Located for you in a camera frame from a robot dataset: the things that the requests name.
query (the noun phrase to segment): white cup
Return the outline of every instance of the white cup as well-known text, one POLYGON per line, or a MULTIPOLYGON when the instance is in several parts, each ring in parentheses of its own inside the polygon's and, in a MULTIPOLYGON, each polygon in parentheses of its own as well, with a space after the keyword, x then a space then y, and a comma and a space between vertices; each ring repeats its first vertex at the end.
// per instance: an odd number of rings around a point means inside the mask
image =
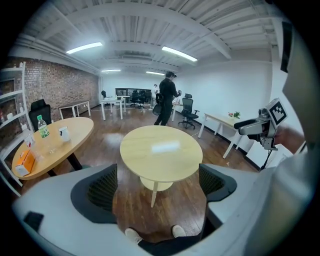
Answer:
POLYGON ((70 140, 68 127, 64 126, 59 129, 60 137, 64 142, 68 142, 70 140))

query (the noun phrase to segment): wooden floor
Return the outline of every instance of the wooden floor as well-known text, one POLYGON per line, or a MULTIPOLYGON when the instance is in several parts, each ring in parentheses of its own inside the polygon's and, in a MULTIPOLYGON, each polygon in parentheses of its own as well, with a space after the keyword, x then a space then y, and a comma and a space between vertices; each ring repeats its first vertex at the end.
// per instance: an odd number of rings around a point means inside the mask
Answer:
MULTIPOLYGON (((89 117, 88 112, 81 114, 89 117)), ((117 217, 121 230, 133 227, 143 239, 157 242, 173 238, 171 226, 180 225, 187 236, 197 235, 202 228, 206 199, 199 185, 199 175, 196 172, 189 178, 174 183, 168 190, 158 192, 154 207, 151 208, 152 192, 145 188, 138 176, 126 167, 120 155, 120 143, 123 137, 130 131, 147 125, 153 125, 156 116, 150 110, 128 109, 120 119, 120 111, 105 111, 102 118, 101 107, 93 108, 91 119, 94 121, 94 130, 88 140, 75 151, 76 157, 82 165, 99 166, 103 164, 117 163, 118 189, 113 199, 113 213, 117 217)), ((199 132, 200 126, 195 124, 193 128, 184 129, 178 122, 182 116, 177 113, 175 121, 168 125, 190 135, 199 132)), ((215 164, 223 167, 253 171, 256 170, 244 160, 244 156, 234 148, 231 149, 226 159, 223 159, 229 144, 210 131, 204 130, 202 137, 193 136, 200 144, 203 152, 204 164, 215 164)), ((67 160, 59 164, 54 171, 57 174, 65 174, 71 170, 67 160)), ((20 192, 23 194, 35 183, 48 178, 47 174, 39 178, 24 181, 20 192)))

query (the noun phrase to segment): black trousers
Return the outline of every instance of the black trousers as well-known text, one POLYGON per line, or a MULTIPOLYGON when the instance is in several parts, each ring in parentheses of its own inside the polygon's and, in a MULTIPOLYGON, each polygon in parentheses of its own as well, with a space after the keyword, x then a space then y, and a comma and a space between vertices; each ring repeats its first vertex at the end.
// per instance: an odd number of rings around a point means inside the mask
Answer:
POLYGON ((158 126, 161 122, 161 125, 165 126, 170 118, 171 112, 172 112, 172 103, 170 102, 170 104, 164 104, 161 108, 160 115, 158 116, 154 125, 158 126))
POLYGON ((170 256, 193 246, 199 242, 200 239, 201 236, 198 234, 194 236, 179 236, 161 242, 147 242, 142 240, 138 243, 138 246, 153 256, 170 256))

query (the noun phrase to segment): ceiling light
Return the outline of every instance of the ceiling light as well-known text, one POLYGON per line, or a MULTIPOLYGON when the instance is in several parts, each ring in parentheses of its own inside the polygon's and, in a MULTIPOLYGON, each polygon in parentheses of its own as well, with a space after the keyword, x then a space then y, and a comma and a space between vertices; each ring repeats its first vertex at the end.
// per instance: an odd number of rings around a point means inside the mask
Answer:
POLYGON ((121 71, 121 69, 108 69, 108 70, 101 70, 101 72, 113 72, 113 71, 121 71))
POLYGON ((188 54, 185 54, 185 53, 183 53, 181 51, 178 51, 178 50, 175 50, 175 49, 171 49, 171 48, 166 47, 166 46, 162 47, 162 50, 164 50, 166 52, 170 52, 170 53, 176 54, 176 55, 179 55, 179 56, 184 57, 184 58, 186 58, 186 59, 188 59, 188 60, 190 60, 192 62, 196 62, 197 61, 196 58, 191 57, 188 54))
POLYGON ((160 76, 164 76, 165 74, 162 73, 157 73, 157 72, 151 72, 151 71, 147 71, 147 74, 153 74, 153 75, 160 75, 160 76))
POLYGON ((100 43, 100 42, 90 43, 90 44, 87 44, 87 45, 84 45, 84 46, 80 46, 80 47, 74 48, 72 50, 68 50, 66 53, 67 54, 73 54, 75 52, 79 52, 79 51, 82 51, 82 50, 85 50, 85 49, 89 49, 89 48, 92 48, 92 47, 97 47, 97 46, 102 46, 102 43, 100 43))

